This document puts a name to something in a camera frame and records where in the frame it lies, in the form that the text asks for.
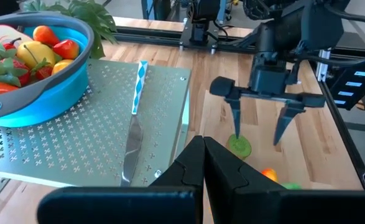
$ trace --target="perforated metal tray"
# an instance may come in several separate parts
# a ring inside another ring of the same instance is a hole
[[[1,177],[56,187],[120,184],[138,65],[90,60],[88,67],[85,95],[64,114],[36,126],[0,127]],[[149,66],[138,114],[144,137],[132,186],[149,185],[173,161],[187,125],[182,114],[189,78],[187,69]]]

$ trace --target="blue and white knife handle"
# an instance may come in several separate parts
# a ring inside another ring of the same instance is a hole
[[[147,70],[147,61],[140,61],[137,72],[137,81],[135,84],[135,92],[134,92],[134,101],[132,102],[132,111],[131,114],[137,114],[139,100],[141,99],[141,93],[144,89],[145,76]]]

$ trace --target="green kiwi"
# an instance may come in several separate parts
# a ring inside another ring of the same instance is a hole
[[[301,190],[301,186],[295,183],[285,183],[285,184],[281,184],[281,186],[285,187],[286,189],[289,190]]]
[[[229,150],[240,159],[245,159],[251,154],[250,142],[242,135],[236,139],[236,135],[232,134],[228,139]]]

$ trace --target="blue collapsible bowl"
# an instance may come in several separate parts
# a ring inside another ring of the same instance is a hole
[[[71,39],[80,46],[79,56],[60,72],[0,95],[0,126],[16,128],[52,119],[71,108],[88,86],[87,60],[94,42],[91,27],[56,12],[22,12],[0,17],[0,24],[23,26],[32,37],[40,25],[50,26],[60,40]]]

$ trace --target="wooden table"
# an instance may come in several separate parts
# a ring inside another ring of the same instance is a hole
[[[119,26],[182,30],[174,22],[143,21],[115,17]],[[248,29],[228,29],[230,35],[244,36]],[[211,81],[217,76],[236,80],[246,86],[251,71],[251,55],[209,52],[175,47],[105,43],[105,60],[138,62],[151,65],[183,67],[192,70],[190,80],[190,128],[188,141],[194,135],[211,136],[221,144],[234,133],[229,105],[221,97],[209,93]],[[288,87],[289,92],[321,93],[307,62],[302,63],[301,85]],[[288,126],[280,143],[272,145],[277,117],[283,104],[266,100],[243,98],[241,134],[252,144],[252,154],[245,160],[262,170],[277,171],[280,183],[295,182],[305,189],[362,189],[341,136],[327,106],[307,109]],[[0,223],[34,223],[39,200],[53,188],[12,180],[0,195]],[[205,223],[211,223],[208,200],[205,202]]]

